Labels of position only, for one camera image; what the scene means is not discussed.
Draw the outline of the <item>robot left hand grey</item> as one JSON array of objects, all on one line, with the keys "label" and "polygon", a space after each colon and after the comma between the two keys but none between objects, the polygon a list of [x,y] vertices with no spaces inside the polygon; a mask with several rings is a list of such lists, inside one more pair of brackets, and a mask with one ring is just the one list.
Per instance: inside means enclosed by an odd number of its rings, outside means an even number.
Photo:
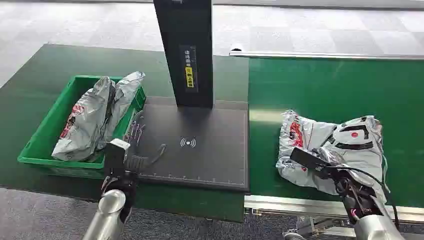
[{"label": "robot left hand grey", "polygon": [[140,121],[144,119],[143,110],[138,111],[132,118],[128,131],[123,140],[130,144],[130,150],[125,162],[128,171],[141,173],[143,170],[153,166],[165,153],[167,144],[162,143],[153,156],[141,156],[138,153],[141,137],[145,131],[146,125]]}]

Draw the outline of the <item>robot right hand grey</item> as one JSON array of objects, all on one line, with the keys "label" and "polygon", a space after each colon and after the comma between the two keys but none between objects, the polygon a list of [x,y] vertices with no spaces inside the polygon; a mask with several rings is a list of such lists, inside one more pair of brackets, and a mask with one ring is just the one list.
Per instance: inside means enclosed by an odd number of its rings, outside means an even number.
[{"label": "robot right hand grey", "polygon": [[381,151],[368,149],[357,153],[353,150],[337,152],[335,148],[320,147],[314,148],[312,153],[331,166],[352,168],[347,172],[354,180],[372,188],[379,200],[387,202],[384,190],[387,187],[385,180],[388,163]]}]

